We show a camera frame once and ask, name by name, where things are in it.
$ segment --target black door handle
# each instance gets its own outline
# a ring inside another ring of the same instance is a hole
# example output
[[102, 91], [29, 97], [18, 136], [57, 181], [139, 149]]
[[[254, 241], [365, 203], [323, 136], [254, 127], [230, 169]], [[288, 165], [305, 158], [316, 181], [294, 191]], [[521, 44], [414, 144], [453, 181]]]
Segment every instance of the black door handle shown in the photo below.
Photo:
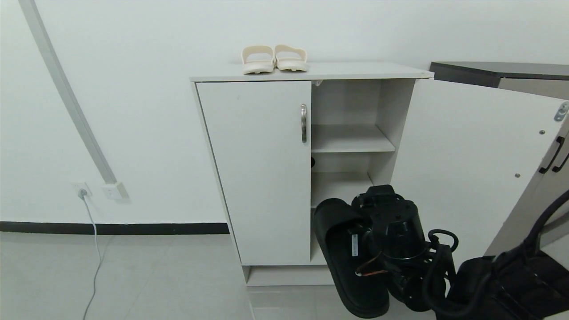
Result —
[[561, 169], [563, 169], [563, 166], [565, 165], [565, 162], [567, 162], [567, 159], [569, 159], [569, 153], [567, 153], [567, 156], [565, 157], [565, 160], [563, 160], [563, 162], [561, 163], [561, 165], [560, 165], [559, 167], [558, 167], [558, 166], [553, 167], [553, 169], [551, 169], [551, 171], [553, 171], [553, 172], [560, 172]]
[[[549, 170], [549, 168], [551, 168], [551, 165], [555, 161], [555, 158], [557, 158], [557, 155], [559, 154], [559, 152], [561, 151], [561, 148], [563, 147], [563, 144], [565, 143], [565, 138], [559, 136], [559, 137], [557, 137], [555, 142], [557, 142], [559, 144], [559, 146], [557, 147], [557, 151], [553, 155], [553, 158], [549, 162], [549, 165], [547, 165], [547, 168], [544, 168], [544, 167], [539, 168], [539, 173], [541, 173], [541, 174], [546, 173]], [[555, 168], [557, 168], [557, 167], [553, 168], [552, 171], [558, 172], [559, 170], [561, 170], [561, 168], [563, 168], [563, 165], [565, 164], [565, 161], [563, 161], [563, 163], [561, 164], [561, 167], [558, 167], [559, 169], [557, 169], [557, 171], [555, 171]]]

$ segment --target white power cord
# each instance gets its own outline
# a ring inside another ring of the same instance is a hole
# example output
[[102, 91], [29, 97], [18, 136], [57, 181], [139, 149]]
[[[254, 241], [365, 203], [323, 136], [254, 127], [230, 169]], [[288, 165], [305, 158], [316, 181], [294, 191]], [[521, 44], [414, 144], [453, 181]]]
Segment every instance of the white power cord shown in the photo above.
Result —
[[89, 206], [87, 206], [87, 201], [85, 201], [85, 196], [88, 195], [87, 191], [85, 189], [80, 189], [79, 190], [79, 198], [81, 200], [83, 200], [83, 203], [85, 203], [85, 208], [87, 208], [87, 214], [89, 215], [89, 220], [91, 220], [91, 224], [93, 225], [93, 230], [94, 230], [94, 234], [95, 234], [95, 248], [97, 248], [97, 254], [99, 256], [99, 265], [97, 266], [97, 271], [95, 271], [95, 276], [93, 277], [93, 295], [91, 296], [91, 299], [89, 300], [89, 303], [87, 304], [87, 307], [85, 308], [85, 313], [83, 314], [83, 320], [85, 320], [85, 318], [87, 317], [87, 311], [89, 311], [89, 307], [91, 306], [91, 302], [93, 302], [93, 298], [95, 297], [95, 293], [97, 292], [97, 275], [99, 273], [99, 269], [101, 269], [101, 264], [103, 262], [103, 259], [101, 258], [101, 252], [99, 251], [99, 245], [97, 244], [97, 226], [95, 225], [95, 222], [93, 222], [93, 217], [91, 216], [91, 211], [89, 210]]

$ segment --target tiled floor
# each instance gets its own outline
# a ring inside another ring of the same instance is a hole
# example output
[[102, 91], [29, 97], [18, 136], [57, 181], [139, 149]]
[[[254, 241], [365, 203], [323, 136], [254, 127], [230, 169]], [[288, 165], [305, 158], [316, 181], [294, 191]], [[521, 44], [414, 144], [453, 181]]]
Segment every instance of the tiled floor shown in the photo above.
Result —
[[[333, 286], [246, 289], [228, 235], [98, 239], [104, 261], [89, 320], [251, 320], [251, 310], [255, 320], [358, 319]], [[1, 320], [81, 319], [98, 263], [93, 236], [2, 232], [0, 253]], [[435, 317], [391, 299], [380, 319]]]

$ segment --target cabinet top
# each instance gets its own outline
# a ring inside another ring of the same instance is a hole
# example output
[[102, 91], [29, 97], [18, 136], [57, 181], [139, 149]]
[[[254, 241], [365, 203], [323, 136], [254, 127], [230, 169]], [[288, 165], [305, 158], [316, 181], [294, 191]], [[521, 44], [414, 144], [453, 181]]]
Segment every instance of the cabinet top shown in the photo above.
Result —
[[569, 80], [569, 65], [512, 62], [435, 62], [431, 66], [484, 73], [499, 78]]
[[339, 79], [432, 78], [434, 73], [390, 62], [312, 62], [307, 72], [281, 71], [244, 75], [242, 64], [199, 66], [192, 70], [193, 82], [294, 81]]

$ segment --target door hinge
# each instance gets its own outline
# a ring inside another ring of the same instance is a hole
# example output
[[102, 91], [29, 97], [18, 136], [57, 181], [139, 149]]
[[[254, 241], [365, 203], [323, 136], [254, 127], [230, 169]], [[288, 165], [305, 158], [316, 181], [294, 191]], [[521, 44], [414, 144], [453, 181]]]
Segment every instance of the door hinge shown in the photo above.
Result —
[[562, 121], [565, 118], [567, 111], [569, 111], [569, 102], [564, 102], [561, 104], [559, 110], [557, 110], [557, 113], [555, 114], [555, 121]]

